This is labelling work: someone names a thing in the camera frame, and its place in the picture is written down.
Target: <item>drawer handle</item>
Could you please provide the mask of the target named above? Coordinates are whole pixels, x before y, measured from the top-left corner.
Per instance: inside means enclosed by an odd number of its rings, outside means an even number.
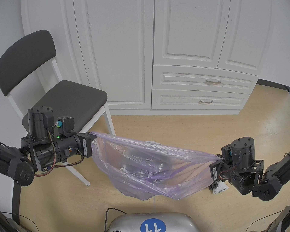
[[[213,100],[211,100],[210,102],[200,100],[200,103],[210,104],[210,103],[213,103]]]
[[[211,84],[220,84],[220,81],[209,81],[209,80],[206,80],[205,82],[211,83]]]

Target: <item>white logo symbol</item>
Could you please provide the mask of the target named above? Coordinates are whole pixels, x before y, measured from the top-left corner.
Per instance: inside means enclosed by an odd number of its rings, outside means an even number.
[[[145,224],[145,227],[146,227],[146,232],[152,232],[152,230],[148,229],[148,224]],[[159,232],[161,230],[161,229],[157,229],[156,223],[154,223],[154,229],[155,229],[155,232]]]

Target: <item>drawer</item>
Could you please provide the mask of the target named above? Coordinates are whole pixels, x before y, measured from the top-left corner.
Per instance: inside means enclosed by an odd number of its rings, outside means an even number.
[[[251,94],[257,80],[255,75],[223,69],[153,65],[153,89]]]
[[[152,109],[241,110],[249,96],[213,91],[152,90]]]

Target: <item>purple plastic bag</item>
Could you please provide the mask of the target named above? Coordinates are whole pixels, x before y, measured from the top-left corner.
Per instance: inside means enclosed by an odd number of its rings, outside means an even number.
[[[179,200],[213,182],[216,155],[91,132],[93,160],[124,195],[147,200],[164,195]]]

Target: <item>white wall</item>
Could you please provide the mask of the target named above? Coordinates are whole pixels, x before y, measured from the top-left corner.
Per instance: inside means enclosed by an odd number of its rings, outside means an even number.
[[[290,1],[273,2],[274,29],[259,78],[290,86]]]
[[[0,0],[0,56],[17,40],[24,36],[20,0]],[[15,102],[23,114],[27,113],[45,94],[35,73],[24,79],[12,92]],[[26,135],[19,118],[9,100],[0,91],[0,142],[7,146],[20,147],[20,138]],[[0,210],[11,211],[14,181],[0,174]]]

